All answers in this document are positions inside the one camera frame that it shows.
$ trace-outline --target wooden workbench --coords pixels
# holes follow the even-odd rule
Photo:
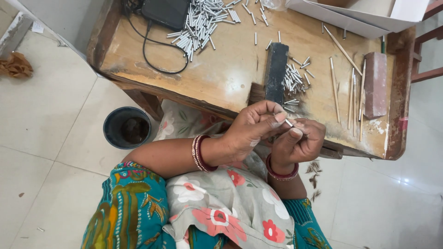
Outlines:
[[[392,39],[404,44],[396,54],[388,54],[389,114],[377,120],[365,120],[363,141],[360,142],[358,136],[354,137],[352,130],[347,129],[352,66],[330,36],[326,32],[322,34],[321,22],[292,10],[266,10],[269,26],[261,18],[256,18],[257,25],[254,25],[251,16],[240,5],[237,4],[235,10],[242,22],[235,25],[218,23],[212,34],[216,50],[206,46],[203,52],[194,54],[193,62],[183,72],[166,75],[153,70],[145,62],[142,55],[143,38],[121,15],[120,0],[106,0],[89,41],[88,63],[112,79],[157,120],[161,119],[163,112],[156,96],[233,119],[247,106],[251,83],[263,83],[267,57],[265,48],[271,39],[278,41],[280,31],[282,43],[289,46],[291,56],[302,62],[307,56],[311,57],[311,65],[307,69],[315,79],[310,79],[311,88],[305,94],[299,93],[297,98],[302,102],[294,110],[300,116],[326,125],[323,151],[333,157],[350,155],[388,160],[396,160],[403,154],[413,38],[392,36]],[[250,3],[248,8],[255,16],[260,16],[258,4]],[[131,15],[131,21],[140,33],[146,33],[147,22],[142,17]],[[348,33],[347,39],[342,40],[341,29],[327,26],[358,66],[362,65],[365,54],[380,51],[378,39],[368,40]],[[149,38],[170,43],[172,39],[166,39],[166,34],[170,32],[154,25]],[[166,70],[177,71],[185,62],[183,54],[171,47],[147,42],[145,51],[151,63]],[[329,57],[334,60],[339,85],[340,124],[336,118]],[[361,77],[358,76],[357,85],[360,85],[360,81]]]

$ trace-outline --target black power bank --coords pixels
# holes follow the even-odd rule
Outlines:
[[[174,31],[183,29],[189,0],[145,0],[141,8],[144,18]]]

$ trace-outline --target bucket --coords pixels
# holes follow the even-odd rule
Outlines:
[[[134,149],[148,140],[151,134],[151,122],[144,111],[138,108],[120,107],[106,117],[103,134],[116,148]]]

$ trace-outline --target wooden chair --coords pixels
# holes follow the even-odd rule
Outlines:
[[[442,10],[443,10],[443,0],[436,0],[434,3],[428,5],[426,13],[424,14],[423,17],[423,21],[439,13]],[[443,39],[443,26],[438,27],[420,37],[417,37],[415,40],[414,56],[413,56],[414,59],[412,62],[412,75],[411,75],[412,83],[443,76],[443,67],[420,74],[418,73],[419,63],[422,61],[422,57],[420,55],[421,45],[424,42],[427,42],[434,38],[437,38],[438,40]]]

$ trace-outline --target maroon bangle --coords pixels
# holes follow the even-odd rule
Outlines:
[[[208,164],[206,164],[205,161],[203,161],[201,147],[202,147],[203,139],[205,139],[205,138],[210,138],[210,136],[199,135],[194,139],[194,142],[192,144],[192,156],[194,158],[194,162],[197,165],[197,167],[201,171],[209,173],[209,172],[213,172],[213,171],[217,170],[218,166],[211,167]]]
[[[299,174],[299,164],[295,163],[294,166],[295,166],[294,170],[292,171],[291,174],[279,175],[271,169],[271,154],[269,154],[268,157],[266,158],[266,168],[268,169],[269,174],[273,178],[280,180],[280,181],[289,181],[291,179],[294,179]]]

